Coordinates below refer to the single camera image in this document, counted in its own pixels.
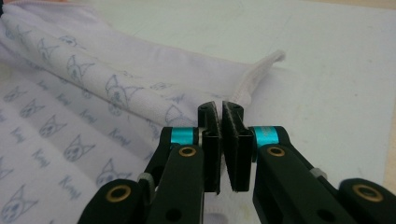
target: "screw hole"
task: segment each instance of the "screw hole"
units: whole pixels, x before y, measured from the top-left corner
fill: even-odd
[[[283,150],[280,147],[269,147],[267,149],[267,152],[272,155],[272,156],[276,156],[276,157],[283,157],[285,155],[285,150]]]
[[[183,147],[178,151],[178,154],[182,157],[191,157],[197,153],[197,150],[193,147]]]
[[[181,212],[175,208],[166,212],[166,219],[171,222],[177,222],[181,219]]]
[[[333,213],[325,210],[325,209],[319,209],[317,211],[318,216],[323,220],[327,222],[334,222],[335,221],[335,216]]]
[[[358,184],[352,187],[356,194],[358,194],[363,199],[372,202],[372,203],[380,203],[384,200],[384,196],[382,194],[367,185]]]
[[[111,203],[124,201],[131,194],[131,188],[127,185],[118,185],[108,191],[106,198]]]

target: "cyan band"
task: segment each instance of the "cyan band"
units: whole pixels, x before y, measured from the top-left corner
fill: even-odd
[[[193,128],[172,128],[171,144],[193,145]]]
[[[273,126],[255,126],[253,129],[256,134],[257,148],[279,143],[279,137]]]

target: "white surface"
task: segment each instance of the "white surface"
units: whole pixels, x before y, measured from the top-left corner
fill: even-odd
[[[314,165],[327,172],[335,186],[342,179],[356,176],[382,182],[396,94],[395,11],[302,1],[78,2],[96,6],[104,20],[126,34],[210,56],[255,63],[276,49],[285,50],[287,60],[273,69],[254,92],[253,104],[246,109],[246,125],[284,126],[291,142]],[[105,172],[112,171],[135,179],[144,166],[131,162],[136,150],[132,144],[126,148],[114,147],[123,136],[128,137],[125,133],[137,132],[134,125],[125,122],[130,115],[122,113],[114,117],[107,113],[107,103],[95,97],[85,99],[74,86],[47,75],[33,73],[31,78],[21,78],[16,74],[13,80],[18,82],[9,83],[7,90],[2,89],[22,94],[12,103],[2,101],[0,104],[0,120],[4,127],[13,130],[1,136],[5,140],[0,147],[8,148],[21,140],[18,150],[4,149],[7,153],[0,159],[0,169],[9,174],[0,182],[1,189],[7,189],[7,194],[0,191],[4,199],[0,208],[5,210],[4,203],[14,198],[10,192],[21,195],[21,203],[29,205],[20,213],[25,215],[14,223],[32,222],[30,215],[37,218],[35,223],[56,224],[59,220],[73,223],[94,194],[93,189],[97,189],[97,176],[99,179]],[[25,88],[32,86],[35,88],[25,94]],[[93,150],[101,150],[101,157],[90,154],[75,162],[78,168],[75,169],[63,160],[65,150],[73,145],[75,138],[54,135],[50,141],[43,141],[42,151],[37,147],[41,143],[36,146],[23,142],[23,138],[29,140],[36,136],[50,116],[38,119],[34,115],[18,122],[4,118],[18,117],[30,102],[40,108],[38,113],[51,112],[52,116],[56,112],[56,122],[60,124],[75,119],[76,115],[82,120],[88,119],[89,124],[81,122],[82,127],[77,130],[69,123],[63,132],[80,136],[84,147],[96,144]],[[84,112],[87,106],[90,106],[88,115]],[[91,119],[90,113],[100,120]],[[26,120],[30,125],[20,129]],[[152,123],[146,125],[154,133],[158,132],[158,127]],[[120,135],[116,136],[113,130],[118,126]],[[111,138],[105,145],[97,144]],[[49,152],[52,148],[59,149],[59,155],[56,151],[52,153],[56,155],[52,155]],[[112,159],[114,155],[121,159]],[[31,168],[17,169],[12,166],[13,161]],[[96,168],[84,166],[90,163]],[[67,169],[52,174],[64,166]],[[12,181],[18,174],[26,177]],[[57,188],[50,191],[34,188],[42,183],[53,184],[49,175],[59,176],[55,183]],[[94,179],[87,180],[85,175]],[[220,194],[223,202],[227,202],[220,205],[223,210],[212,206],[206,211],[222,213],[224,209],[233,209],[244,217],[243,223],[256,223],[254,209],[243,203],[250,204],[251,197],[228,191],[229,188],[225,188]],[[46,192],[48,197],[38,198]]]
[[[396,90],[396,12],[305,1],[82,1],[118,30],[254,63],[287,60],[254,93],[247,125],[282,125],[339,181],[382,183]]]

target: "cloth bag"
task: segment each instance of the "cloth bag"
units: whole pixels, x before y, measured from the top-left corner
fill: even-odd
[[[196,126],[197,107],[209,101],[247,107],[284,58],[276,51],[236,63],[150,43],[113,30],[79,4],[17,1],[3,10],[4,223],[76,223],[98,188],[136,180],[163,126]],[[205,223],[247,223],[228,192],[206,198]]]

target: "brass ring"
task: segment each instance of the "brass ring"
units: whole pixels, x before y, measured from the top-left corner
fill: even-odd
[[[114,195],[114,192],[119,190],[120,195]],[[124,201],[131,194],[131,188],[127,185],[118,185],[108,191],[106,199],[111,203],[119,203]]]
[[[191,157],[197,153],[197,150],[193,147],[183,147],[178,151],[178,154],[182,157]]]
[[[268,147],[267,152],[276,157],[283,157],[285,155],[285,150],[280,147]]]
[[[369,187],[367,185],[357,184],[357,185],[354,185],[352,188],[353,188],[353,191],[355,191],[355,193],[357,195],[359,195],[363,199],[370,201],[372,203],[380,203],[384,200],[384,196],[382,196],[382,194],[378,190],[376,190],[372,187]]]

